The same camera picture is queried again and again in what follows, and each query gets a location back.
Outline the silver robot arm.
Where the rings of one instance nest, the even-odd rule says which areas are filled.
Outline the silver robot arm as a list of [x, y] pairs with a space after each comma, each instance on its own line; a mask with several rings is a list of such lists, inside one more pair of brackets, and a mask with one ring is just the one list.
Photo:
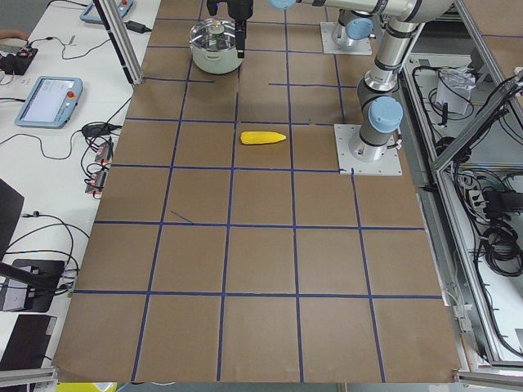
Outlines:
[[[225, 3], [228, 16], [231, 20], [216, 18], [218, 4]], [[253, 16], [254, 1], [207, 1], [210, 19], [203, 22], [210, 37], [212, 51], [236, 50], [237, 57], [244, 58], [245, 41], [247, 37], [247, 20]], [[343, 36], [352, 41], [368, 38], [373, 31], [372, 15], [362, 11], [348, 11], [348, 18], [342, 16], [346, 12], [340, 11], [338, 24], [342, 28]]]
[[313, 7], [336, 7], [348, 11], [390, 16], [372, 68], [360, 80], [357, 94], [363, 124], [349, 141], [349, 150], [362, 162], [376, 162], [403, 118], [401, 104], [390, 97], [396, 86], [409, 46], [424, 23], [442, 16], [451, 1], [308, 1]]

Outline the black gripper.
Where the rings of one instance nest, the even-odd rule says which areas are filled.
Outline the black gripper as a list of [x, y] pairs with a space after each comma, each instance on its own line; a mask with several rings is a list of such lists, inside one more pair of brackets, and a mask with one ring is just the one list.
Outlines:
[[247, 21], [253, 16], [253, 0], [207, 0], [206, 7], [210, 16], [215, 16], [219, 3], [225, 3], [227, 13], [235, 20], [235, 47], [237, 56], [244, 58], [247, 36]]

